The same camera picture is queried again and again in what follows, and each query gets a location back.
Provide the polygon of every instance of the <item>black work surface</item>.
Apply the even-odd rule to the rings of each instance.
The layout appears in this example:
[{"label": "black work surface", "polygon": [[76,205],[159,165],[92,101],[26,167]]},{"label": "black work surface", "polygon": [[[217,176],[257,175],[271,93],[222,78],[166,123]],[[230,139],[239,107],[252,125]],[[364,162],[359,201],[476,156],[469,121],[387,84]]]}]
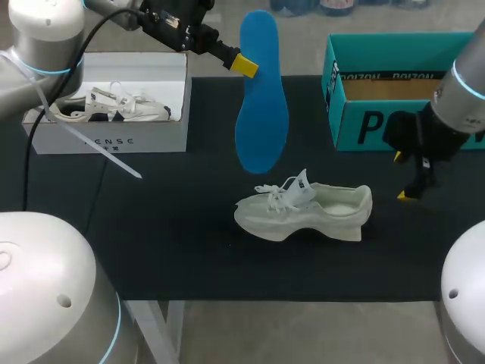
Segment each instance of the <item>black work surface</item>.
[{"label": "black work surface", "polygon": [[[22,115],[0,121],[0,212],[20,211],[22,208],[27,134],[21,121]],[[33,153],[30,160],[29,211],[58,216],[85,233],[104,164],[100,155]]]},{"label": "black work surface", "polygon": [[[194,79],[187,153],[122,155],[137,180],[108,163],[87,235],[125,300],[438,300],[450,246],[485,218],[485,155],[464,152],[439,170],[442,187],[420,203],[396,200],[412,165],[390,152],[336,152],[320,77],[286,77],[290,127],[266,175],[244,172],[234,145],[239,78]],[[300,231],[260,240],[233,220],[235,203],[260,184],[308,169],[310,182],[374,196],[360,243]]]}]

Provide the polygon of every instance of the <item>white sneaker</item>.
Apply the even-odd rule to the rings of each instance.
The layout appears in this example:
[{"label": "white sneaker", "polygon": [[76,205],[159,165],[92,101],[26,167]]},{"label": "white sneaker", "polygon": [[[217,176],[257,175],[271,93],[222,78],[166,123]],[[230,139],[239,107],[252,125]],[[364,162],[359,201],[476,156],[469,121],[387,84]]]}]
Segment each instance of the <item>white sneaker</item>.
[{"label": "white sneaker", "polygon": [[[113,92],[113,85],[120,85],[120,92]],[[110,92],[93,87],[86,96],[84,111],[75,111],[71,117],[107,115],[106,121],[167,121],[171,110],[168,106],[147,95],[130,95],[119,82],[112,82]]]},{"label": "white sneaker", "polygon": [[297,230],[311,228],[333,239],[360,241],[361,226],[371,215],[369,187],[309,184],[306,169],[298,177],[288,178],[282,187],[255,189],[262,194],[239,201],[234,219],[250,234],[266,240],[282,241]]}]

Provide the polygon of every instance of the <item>shoelace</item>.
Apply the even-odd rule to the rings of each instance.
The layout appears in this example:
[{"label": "shoelace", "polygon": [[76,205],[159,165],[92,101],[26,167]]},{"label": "shoelace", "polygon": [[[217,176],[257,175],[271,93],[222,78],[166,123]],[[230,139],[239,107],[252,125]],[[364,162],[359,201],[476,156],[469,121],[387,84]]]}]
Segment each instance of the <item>shoelace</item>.
[{"label": "shoelace", "polygon": [[268,208],[266,209],[267,212],[269,212],[270,209],[273,209],[279,214],[281,210],[286,211],[286,208],[293,211],[299,211],[298,207],[293,206],[283,198],[283,193],[286,191],[284,187],[286,186],[288,181],[294,180],[295,178],[296,177],[288,177],[285,180],[285,183],[281,185],[281,187],[278,187],[277,185],[270,186],[268,184],[255,187],[256,192],[268,194]]},{"label": "shoelace", "polygon": [[[113,85],[117,84],[122,92],[122,95],[118,95],[117,93],[113,93]],[[151,97],[141,93],[137,94],[130,94],[127,92],[123,85],[121,85],[120,81],[113,81],[109,84],[109,91],[111,94],[116,95],[116,102],[118,103],[118,107],[122,108],[123,111],[127,111],[129,113],[135,112],[136,102],[146,102],[146,101],[154,101]]]}]

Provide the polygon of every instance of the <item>sneaker sole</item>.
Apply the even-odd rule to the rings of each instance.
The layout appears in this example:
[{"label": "sneaker sole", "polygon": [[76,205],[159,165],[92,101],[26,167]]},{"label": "sneaker sole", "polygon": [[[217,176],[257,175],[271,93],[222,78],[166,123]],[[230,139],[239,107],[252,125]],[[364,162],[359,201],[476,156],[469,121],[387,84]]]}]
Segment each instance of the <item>sneaker sole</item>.
[{"label": "sneaker sole", "polygon": [[237,221],[236,216],[234,216],[236,223],[243,228],[245,231],[254,235],[256,237],[260,237],[261,239],[270,240],[270,241],[283,241],[291,234],[301,230],[301,229],[313,229],[321,234],[329,237],[331,239],[342,240],[342,241],[361,241],[362,240],[362,233],[361,227],[354,227],[354,228],[331,228],[331,227],[322,227],[316,226],[313,224],[309,225],[302,225],[299,227],[281,227],[278,228],[278,231],[259,231],[253,229],[249,226],[241,224],[240,221]]}]

